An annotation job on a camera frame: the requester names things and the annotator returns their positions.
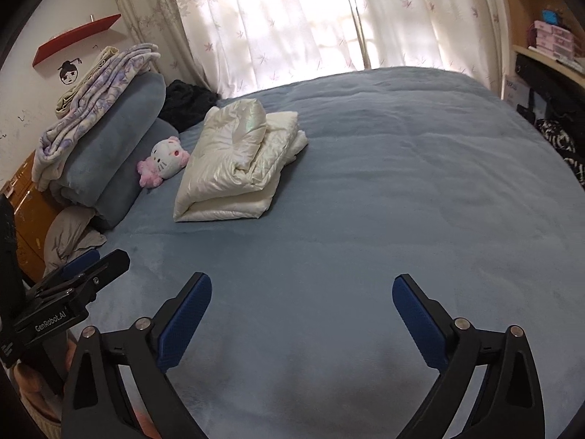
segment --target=blue gripper pad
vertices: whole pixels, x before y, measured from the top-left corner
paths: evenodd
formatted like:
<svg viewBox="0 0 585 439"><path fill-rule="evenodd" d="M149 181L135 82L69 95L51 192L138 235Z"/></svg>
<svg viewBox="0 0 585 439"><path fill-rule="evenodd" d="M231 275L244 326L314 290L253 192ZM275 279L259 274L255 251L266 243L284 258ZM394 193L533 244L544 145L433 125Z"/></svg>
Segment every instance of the blue gripper pad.
<svg viewBox="0 0 585 439"><path fill-rule="evenodd" d="M63 266L61 270L61 277L65 280L71 280L80 272L83 272L92 264L99 261L99 252L97 249L90 249L83 253L78 258L73 259L67 265Z"/></svg>
<svg viewBox="0 0 585 439"><path fill-rule="evenodd" d="M402 277L394 280L392 300L426 365L444 371L449 364L445 337Z"/></svg>
<svg viewBox="0 0 585 439"><path fill-rule="evenodd" d="M159 335L156 365L166 373L177 366L211 301L211 279L202 274Z"/></svg>

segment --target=white plush head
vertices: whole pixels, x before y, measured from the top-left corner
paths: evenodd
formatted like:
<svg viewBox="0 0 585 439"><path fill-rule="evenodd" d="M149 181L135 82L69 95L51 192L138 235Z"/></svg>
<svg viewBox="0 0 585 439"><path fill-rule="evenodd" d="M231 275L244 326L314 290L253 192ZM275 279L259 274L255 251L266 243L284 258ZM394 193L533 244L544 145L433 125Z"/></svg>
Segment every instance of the white plush head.
<svg viewBox="0 0 585 439"><path fill-rule="evenodd" d="M179 173L189 161L189 153L181 147L177 137L161 140L152 149L150 158L163 180Z"/></svg>

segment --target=brown wooden headboard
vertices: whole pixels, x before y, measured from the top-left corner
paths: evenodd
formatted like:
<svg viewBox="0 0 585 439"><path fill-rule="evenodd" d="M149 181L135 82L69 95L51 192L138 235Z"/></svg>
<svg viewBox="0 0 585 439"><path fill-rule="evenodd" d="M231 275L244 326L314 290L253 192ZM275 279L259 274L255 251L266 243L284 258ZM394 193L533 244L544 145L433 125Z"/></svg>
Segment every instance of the brown wooden headboard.
<svg viewBox="0 0 585 439"><path fill-rule="evenodd" d="M2 193L14 207L18 264L34 282L43 278L45 237L51 223L63 209L48 191L40 192L31 180L34 153L28 156L15 175L4 185Z"/></svg>

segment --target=folded purple patterned blanket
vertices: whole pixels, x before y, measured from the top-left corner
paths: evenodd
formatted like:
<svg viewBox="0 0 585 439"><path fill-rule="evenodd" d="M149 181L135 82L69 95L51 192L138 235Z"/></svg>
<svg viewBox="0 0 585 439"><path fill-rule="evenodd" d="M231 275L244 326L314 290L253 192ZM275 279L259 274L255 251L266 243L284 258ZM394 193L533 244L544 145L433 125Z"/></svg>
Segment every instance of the folded purple patterned blanket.
<svg viewBox="0 0 585 439"><path fill-rule="evenodd" d="M34 153L32 180L44 191L51 180L61 176L67 157L77 142L118 100L131 80L150 69L160 58L155 44L137 44L113 55L97 70L71 101L68 114L49 127Z"/></svg>

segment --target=plush toy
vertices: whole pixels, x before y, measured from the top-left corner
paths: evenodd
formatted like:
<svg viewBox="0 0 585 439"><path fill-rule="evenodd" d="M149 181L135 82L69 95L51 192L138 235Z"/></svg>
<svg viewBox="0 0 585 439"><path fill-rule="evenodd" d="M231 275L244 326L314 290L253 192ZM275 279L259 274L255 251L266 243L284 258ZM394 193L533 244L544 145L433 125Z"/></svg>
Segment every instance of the plush toy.
<svg viewBox="0 0 585 439"><path fill-rule="evenodd" d="M139 161L136 169L140 174L142 188L159 187L163 180L167 180L186 167L189 161L189 152L183 150L177 137L158 142L150 152L150 157Z"/></svg>

